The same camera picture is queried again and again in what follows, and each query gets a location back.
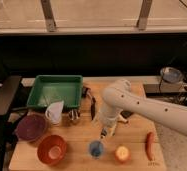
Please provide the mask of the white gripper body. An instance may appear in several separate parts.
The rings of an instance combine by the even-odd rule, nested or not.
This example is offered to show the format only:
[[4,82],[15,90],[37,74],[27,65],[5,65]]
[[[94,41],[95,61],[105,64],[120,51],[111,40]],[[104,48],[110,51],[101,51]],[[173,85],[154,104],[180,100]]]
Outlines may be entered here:
[[106,129],[107,135],[113,136],[115,134],[118,117],[108,116],[104,114],[99,115],[99,121],[101,122],[102,129]]

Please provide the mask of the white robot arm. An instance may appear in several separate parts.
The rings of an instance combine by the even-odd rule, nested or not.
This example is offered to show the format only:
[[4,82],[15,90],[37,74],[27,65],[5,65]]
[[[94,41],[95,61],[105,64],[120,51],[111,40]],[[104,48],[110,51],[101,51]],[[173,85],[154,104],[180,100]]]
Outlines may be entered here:
[[135,112],[187,136],[187,106],[138,96],[126,79],[117,80],[102,91],[103,103],[99,120],[104,127],[113,127],[122,110]]

